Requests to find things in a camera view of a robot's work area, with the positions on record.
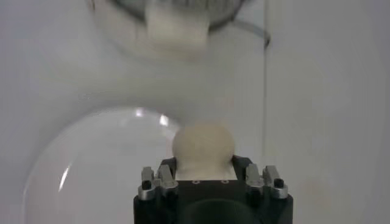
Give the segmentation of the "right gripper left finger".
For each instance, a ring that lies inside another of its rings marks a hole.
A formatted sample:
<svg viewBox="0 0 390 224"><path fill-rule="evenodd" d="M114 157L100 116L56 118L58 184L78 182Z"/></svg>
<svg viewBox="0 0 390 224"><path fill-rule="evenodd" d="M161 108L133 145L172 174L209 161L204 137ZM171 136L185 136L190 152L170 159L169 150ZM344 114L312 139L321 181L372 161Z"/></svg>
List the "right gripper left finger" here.
<svg viewBox="0 0 390 224"><path fill-rule="evenodd" d="M177 163L175 158L164 159L157 173L151 167L144 167L141 171L141 185L138 187L138 199L150 201L161 195L168 198L178 194L179 183L175 179Z"/></svg>

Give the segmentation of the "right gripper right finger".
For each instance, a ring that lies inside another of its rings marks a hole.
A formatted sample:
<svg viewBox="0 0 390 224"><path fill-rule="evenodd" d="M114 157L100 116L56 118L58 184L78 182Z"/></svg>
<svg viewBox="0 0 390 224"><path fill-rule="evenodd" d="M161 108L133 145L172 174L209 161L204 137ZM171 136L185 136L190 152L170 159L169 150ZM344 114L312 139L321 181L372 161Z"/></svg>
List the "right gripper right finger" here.
<svg viewBox="0 0 390 224"><path fill-rule="evenodd" d="M275 166L265 166L260 170L249 158L234 155L233 168L237 180L244 181L248 193L258 192L263 195L268 190L271 198L288 198L288 186Z"/></svg>

